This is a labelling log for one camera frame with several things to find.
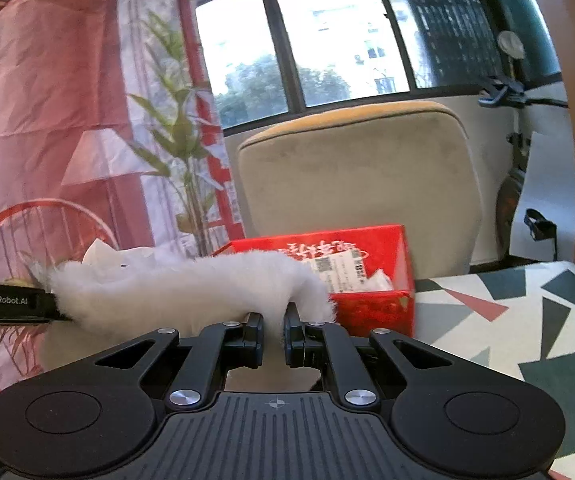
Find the white fluffy scarf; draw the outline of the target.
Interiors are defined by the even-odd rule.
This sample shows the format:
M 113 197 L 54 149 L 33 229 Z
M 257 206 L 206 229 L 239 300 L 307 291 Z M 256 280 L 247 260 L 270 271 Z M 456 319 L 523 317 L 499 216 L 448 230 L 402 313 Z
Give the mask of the white fluffy scarf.
M 318 276 L 281 252 L 237 252 L 116 271 L 67 261 L 33 277 L 59 311 L 88 333 L 127 340 L 161 327 L 182 336 L 226 321 L 263 315 L 280 337 L 290 302 L 305 322 L 334 322 L 335 305 Z

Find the white tissue paper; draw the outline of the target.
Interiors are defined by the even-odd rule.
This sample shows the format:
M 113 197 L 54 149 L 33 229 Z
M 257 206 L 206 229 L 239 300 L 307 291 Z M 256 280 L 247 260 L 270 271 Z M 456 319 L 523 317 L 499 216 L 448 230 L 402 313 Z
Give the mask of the white tissue paper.
M 150 247 L 119 250 L 105 243 L 101 238 L 97 238 L 86 250 L 82 257 L 82 263 L 101 271 L 116 271 L 154 266 L 156 259 L 153 249 Z

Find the red strawberry cardboard box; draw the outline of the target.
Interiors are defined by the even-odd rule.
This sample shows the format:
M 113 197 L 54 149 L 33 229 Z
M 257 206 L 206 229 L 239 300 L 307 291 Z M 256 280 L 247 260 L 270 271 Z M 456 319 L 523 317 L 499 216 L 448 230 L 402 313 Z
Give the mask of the red strawberry cardboard box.
M 365 337 L 375 328 L 413 335 L 413 272 L 400 224 L 233 240 L 217 252 L 250 250 L 282 252 L 312 270 L 350 335 Z

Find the beige upholstered chair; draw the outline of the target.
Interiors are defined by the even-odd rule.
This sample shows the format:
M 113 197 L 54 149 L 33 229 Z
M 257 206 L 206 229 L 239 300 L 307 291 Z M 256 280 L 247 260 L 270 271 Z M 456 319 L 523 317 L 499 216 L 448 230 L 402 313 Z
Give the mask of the beige upholstered chair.
M 238 168 L 260 236 L 401 224 L 419 278 L 470 268 L 481 193 L 457 114 L 432 101 L 339 108 L 244 141 Z

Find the geometric patterned tablecloth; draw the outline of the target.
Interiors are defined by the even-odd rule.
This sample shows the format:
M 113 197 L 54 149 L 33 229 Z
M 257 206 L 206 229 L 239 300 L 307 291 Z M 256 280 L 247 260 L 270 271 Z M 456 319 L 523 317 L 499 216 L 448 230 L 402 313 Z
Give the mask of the geometric patterned tablecloth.
M 549 393 L 566 432 L 552 477 L 575 479 L 575 263 L 415 284 L 415 338 Z

